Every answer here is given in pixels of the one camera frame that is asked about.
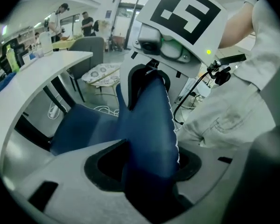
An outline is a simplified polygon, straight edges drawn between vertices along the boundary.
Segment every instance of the chair backrest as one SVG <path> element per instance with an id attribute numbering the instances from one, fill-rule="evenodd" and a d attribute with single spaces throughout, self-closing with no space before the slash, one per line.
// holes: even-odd
<path id="1" fill-rule="evenodd" d="M 12 72 L 6 56 L 0 57 L 0 67 L 7 75 Z"/>
<path id="2" fill-rule="evenodd" d="M 79 79 L 93 67 L 103 63 L 104 39 L 102 37 L 83 37 L 75 41 L 69 48 L 75 51 L 93 52 L 93 57 L 79 62 L 70 68 L 70 73 L 75 79 Z"/>

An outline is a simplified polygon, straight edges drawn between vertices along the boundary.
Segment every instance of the chair leg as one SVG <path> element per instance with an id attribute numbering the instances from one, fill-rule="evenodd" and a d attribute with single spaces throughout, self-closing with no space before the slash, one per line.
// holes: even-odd
<path id="1" fill-rule="evenodd" d="M 80 90 L 80 86 L 78 85 L 78 81 L 77 81 L 76 79 L 75 79 L 75 83 L 76 83 L 78 92 L 79 92 L 79 94 L 80 94 L 80 96 L 81 96 L 81 99 L 82 99 L 83 102 L 85 103 L 84 97 L 83 97 L 82 92 L 81 92 L 81 90 Z"/>
<path id="2" fill-rule="evenodd" d="M 71 82 L 71 84 L 72 84 L 72 86 L 73 86 L 73 88 L 74 88 L 74 91 L 76 91 L 76 88 L 75 88 L 75 85 L 74 85 L 74 82 L 73 82 L 73 79 L 70 77 L 70 82 Z"/>

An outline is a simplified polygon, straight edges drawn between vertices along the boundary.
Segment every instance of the blue fabric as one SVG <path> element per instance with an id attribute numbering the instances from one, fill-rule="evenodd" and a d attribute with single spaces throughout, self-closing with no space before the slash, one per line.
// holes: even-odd
<path id="1" fill-rule="evenodd" d="M 4 80 L 0 81 L 0 91 L 3 90 L 9 84 L 9 82 L 13 79 L 15 74 L 16 72 L 12 72 L 8 74 Z"/>
<path id="2" fill-rule="evenodd" d="M 158 75 L 152 78 L 142 90 L 132 111 L 124 103 L 120 85 L 116 91 L 119 119 L 114 140 L 128 140 L 129 166 L 170 177 L 179 168 L 179 154 L 175 146 L 177 139 L 171 106 L 162 78 Z"/>
<path id="3" fill-rule="evenodd" d="M 66 114 L 51 142 L 55 155 L 98 143 L 126 139 L 128 167 L 149 175 L 171 177 L 179 168 L 173 115 L 163 80 L 152 74 L 132 111 L 116 87 L 119 117 L 76 104 Z"/>
<path id="4" fill-rule="evenodd" d="M 29 53 L 29 58 L 30 58 L 30 60 L 32 60 L 35 58 L 35 55 L 33 53 Z"/>
<path id="5" fill-rule="evenodd" d="M 63 154 L 98 143 L 114 140 L 117 117 L 75 104 L 60 123 L 51 153 Z"/>

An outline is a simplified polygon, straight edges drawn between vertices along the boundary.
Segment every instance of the white pants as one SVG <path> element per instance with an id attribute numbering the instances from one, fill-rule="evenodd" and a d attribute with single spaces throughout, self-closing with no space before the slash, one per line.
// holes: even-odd
<path id="1" fill-rule="evenodd" d="M 189 114 L 177 137 L 203 147 L 236 148 L 274 127 L 259 89 L 231 75 Z"/>

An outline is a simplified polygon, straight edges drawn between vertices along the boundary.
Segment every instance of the table leg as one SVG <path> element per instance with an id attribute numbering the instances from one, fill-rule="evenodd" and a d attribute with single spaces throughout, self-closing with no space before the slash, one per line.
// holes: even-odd
<path id="1" fill-rule="evenodd" d="M 50 89 L 45 86 L 43 88 L 43 91 L 45 91 L 45 93 L 47 94 L 47 96 L 53 101 L 53 103 L 64 113 L 66 114 L 66 110 L 65 108 L 58 102 L 58 100 L 55 98 L 55 96 L 52 94 L 52 92 L 50 91 Z"/>
<path id="2" fill-rule="evenodd" d="M 64 99 L 64 101 L 70 106 L 73 107 L 76 102 L 73 100 L 73 98 L 68 94 L 68 92 L 66 91 L 66 89 L 64 88 L 64 86 L 61 83 L 61 80 L 56 77 L 52 80 L 52 84 L 55 87 L 55 89 L 57 90 L 57 92 L 60 94 L 60 96 Z"/>
<path id="3" fill-rule="evenodd" d="M 14 129 L 38 147 L 50 151 L 50 138 L 35 128 L 23 115 L 21 115 Z"/>

